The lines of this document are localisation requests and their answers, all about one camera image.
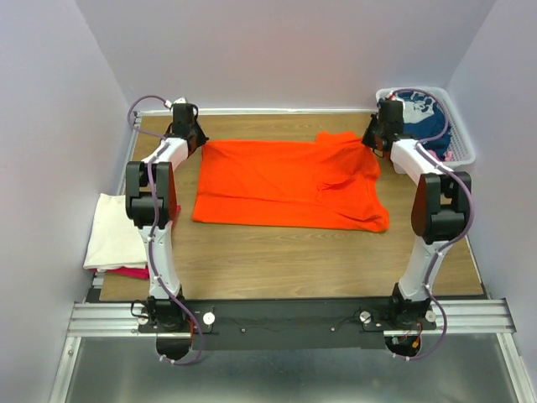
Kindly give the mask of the orange t-shirt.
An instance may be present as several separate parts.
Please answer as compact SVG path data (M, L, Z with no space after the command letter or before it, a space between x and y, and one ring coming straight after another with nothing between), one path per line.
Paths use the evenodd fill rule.
M384 233L376 156L353 132L312 141L219 140L202 150L196 222Z

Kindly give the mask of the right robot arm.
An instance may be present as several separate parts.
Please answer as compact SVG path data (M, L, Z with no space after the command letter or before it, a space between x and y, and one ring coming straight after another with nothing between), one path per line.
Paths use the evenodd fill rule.
M362 143L388 156L416 184L410 218L414 247L385 314L389 325L405 328L425 318L441 264L472 224L472 180L466 172L449 169L404 132L404 104L399 100L379 102Z

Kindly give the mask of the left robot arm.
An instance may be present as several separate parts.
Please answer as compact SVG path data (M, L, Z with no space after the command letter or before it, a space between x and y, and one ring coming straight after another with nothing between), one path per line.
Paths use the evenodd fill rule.
M178 213L175 170L208 138L198 123L198 107L185 98L173 102L158 98L171 112L172 122L159 144L147 157L127 163L125 208L143 241L149 268L146 317L169 332L186 322L193 330L201 326L185 306L182 285L175 271L172 228Z

